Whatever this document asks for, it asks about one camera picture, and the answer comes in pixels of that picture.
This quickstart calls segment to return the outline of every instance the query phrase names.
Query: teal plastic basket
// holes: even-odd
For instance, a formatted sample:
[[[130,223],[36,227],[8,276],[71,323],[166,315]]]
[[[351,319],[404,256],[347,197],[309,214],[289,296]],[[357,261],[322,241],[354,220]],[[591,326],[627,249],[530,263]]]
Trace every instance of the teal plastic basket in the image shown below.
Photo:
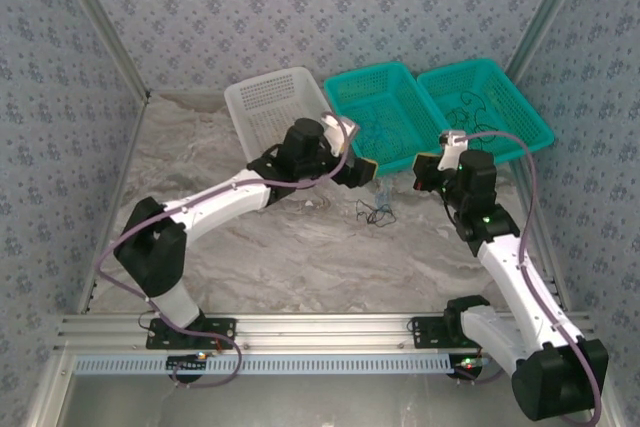
[[[418,76],[418,87],[455,130],[503,130],[520,137],[532,152],[553,143],[551,129],[493,60],[469,60],[426,72]],[[475,139],[470,148],[491,152],[496,164],[524,155],[504,137]]]
[[[353,149],[378,162],[378,176],[411,167],[419,152],[440,152],[449,125],[400,62],[331,77],[324,88],[335,112],[360,126]]]

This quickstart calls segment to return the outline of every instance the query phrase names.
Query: patterned wallpaper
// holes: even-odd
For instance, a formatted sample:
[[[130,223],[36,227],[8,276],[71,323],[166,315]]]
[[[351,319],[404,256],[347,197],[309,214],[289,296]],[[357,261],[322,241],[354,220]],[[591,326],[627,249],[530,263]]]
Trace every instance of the patterned wallpaper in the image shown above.
[[[0,0],[0,426],[77,306],[136,104],[76,0]]]
[[[303,65],[318,80],[401,60],[506,66],[541,0],[101,0],[147,87],[209,88]]]
[[[567,0],[519,85],[557,136],[537,154],[541,202],[629,425],[640,425],[639,38],[640,0]]]

